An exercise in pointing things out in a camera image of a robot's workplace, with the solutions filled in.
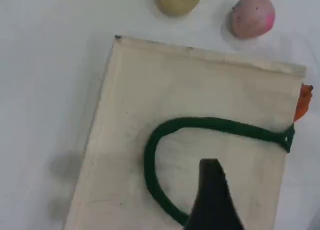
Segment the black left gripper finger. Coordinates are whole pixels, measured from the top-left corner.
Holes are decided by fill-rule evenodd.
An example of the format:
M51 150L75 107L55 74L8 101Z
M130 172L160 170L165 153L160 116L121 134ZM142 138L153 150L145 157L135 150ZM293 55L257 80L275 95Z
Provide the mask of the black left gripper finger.
M184 229L244 229L217 159L199 163L197 195Z

